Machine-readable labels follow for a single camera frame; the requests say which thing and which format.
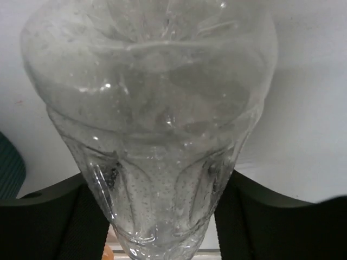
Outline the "orange juice bottle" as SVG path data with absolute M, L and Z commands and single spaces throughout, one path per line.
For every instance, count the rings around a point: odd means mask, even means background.
M 101 260 L 114 260 L 114 253 L 109 245 L 105 244 Z

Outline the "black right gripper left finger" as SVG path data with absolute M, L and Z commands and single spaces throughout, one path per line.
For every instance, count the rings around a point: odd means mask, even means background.
M 1 200 L 1 259 L 102 258 L 109 222 L 77 174 Z

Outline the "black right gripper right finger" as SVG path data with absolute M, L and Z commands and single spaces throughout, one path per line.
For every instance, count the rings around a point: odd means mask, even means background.
M 346 196 L 309 203 L 234 171 L 214 216 L 222 259 L 346 259 Z

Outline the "clear bottle white cap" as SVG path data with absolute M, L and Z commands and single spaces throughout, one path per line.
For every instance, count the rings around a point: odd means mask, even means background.
M 261 1 L 47 1 L 24 68 L 131 259 L 191 259 L 264 107 Z

